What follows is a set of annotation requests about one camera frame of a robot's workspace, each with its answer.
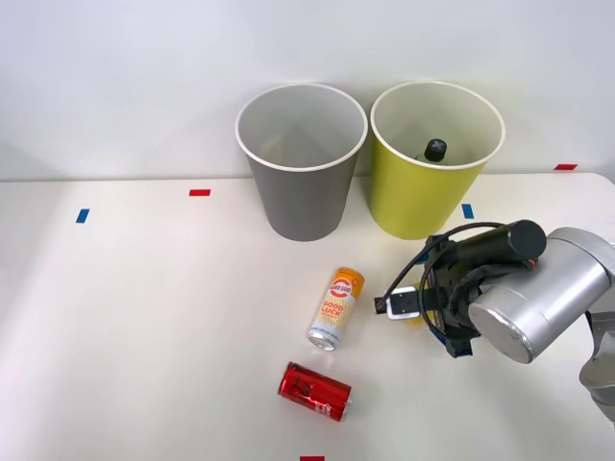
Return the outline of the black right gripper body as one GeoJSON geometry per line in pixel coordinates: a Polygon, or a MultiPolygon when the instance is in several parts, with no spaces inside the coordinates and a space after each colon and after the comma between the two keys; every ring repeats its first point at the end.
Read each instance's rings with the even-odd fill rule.
{"type": "Polygon", "coordinates": [[[449,301],[461,280],[477,266],[479,245],[483,236],[472,236],[460,241],[441,236],[441,252],[425,265],[420,281],[421,316],[432,334],[444,332],[447,326],[469,328],[480,333],[469,320],[467,295],[459,295],[453,305],[449,301]]]}

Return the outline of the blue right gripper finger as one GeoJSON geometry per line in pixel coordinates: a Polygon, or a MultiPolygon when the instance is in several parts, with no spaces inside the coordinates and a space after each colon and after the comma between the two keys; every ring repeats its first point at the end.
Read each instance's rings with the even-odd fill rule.
{"type": "Polygon", "coordinates": [[[471,341],[477,337],[473,329],[447,326],[444,332],[435,332],[433,335],[452,358],[473,354],[471,341]]]}
{"type": "Polygon", "coordinates": [[[426,264],[431,258],[441,252],[441,236],[439,234],[430,235],[425,241],[425,246],[430,246],[430,248],[421,256],[422,264],[426,264]]]}

